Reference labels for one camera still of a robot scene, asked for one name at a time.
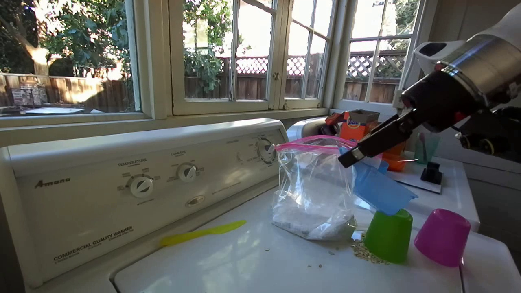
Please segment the washing machine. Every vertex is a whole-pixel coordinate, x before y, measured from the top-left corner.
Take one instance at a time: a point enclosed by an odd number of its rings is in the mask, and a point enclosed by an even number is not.
[[[1,148],[2,239],[13,244],[4,279],[41,293],[521,290],[507,247],[476,233],[447,268],[413,245],[404,264],[373,264],[349,242],[272,225],[272,145],[287,141],[280,121],[253,119]],[[414,239],[425,217],[411,214]],[[225,234],[159,246],[239,220]]]

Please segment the orange box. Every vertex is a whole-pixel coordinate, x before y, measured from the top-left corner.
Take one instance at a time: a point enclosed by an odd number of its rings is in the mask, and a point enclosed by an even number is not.
[[[351,141],[359,141],[378,123],[380,113],[365,110],[354,110],[344,113],[346,122],[342,124],[340,137]]]

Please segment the spilled seeds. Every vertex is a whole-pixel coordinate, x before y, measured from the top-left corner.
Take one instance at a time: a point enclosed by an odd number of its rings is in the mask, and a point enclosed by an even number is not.
[[[360,240],[354,240],[351,244],[351,248],[353,249],[353,253],[355,254],[355,256],[359,259],[363,259],[372,263],[383,263],[385,265],[388,265],[388,262],[380,259],[376,255],[373,255],[369,252],[369,250],[367,250],[367,248],[365,248],[364,238],[365,233],[362,233]]]

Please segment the pink cup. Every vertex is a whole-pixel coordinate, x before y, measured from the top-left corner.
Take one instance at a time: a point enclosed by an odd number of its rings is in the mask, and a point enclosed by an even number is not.
[[[431,260],[456,267],[465,251],[469,233],[467,219],[448,210],[436,209],[416,235],[414,246]]]

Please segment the temperature knob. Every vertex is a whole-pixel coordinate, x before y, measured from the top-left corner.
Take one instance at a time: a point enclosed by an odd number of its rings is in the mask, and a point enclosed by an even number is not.
[[[197,167],[192,164],[184,163],[177,168],[177,176],[183,182],[193,182],[195,180]]]
[[[154,190],[154,182],[152,178],[145,176],[137,176],[132,178],[130,182],[130,193],[137,198],[146,198]]]
[[[271,164],[275,159],[275,146],[271,141],[261,138],[257,143],[257,154],[266,164]]]

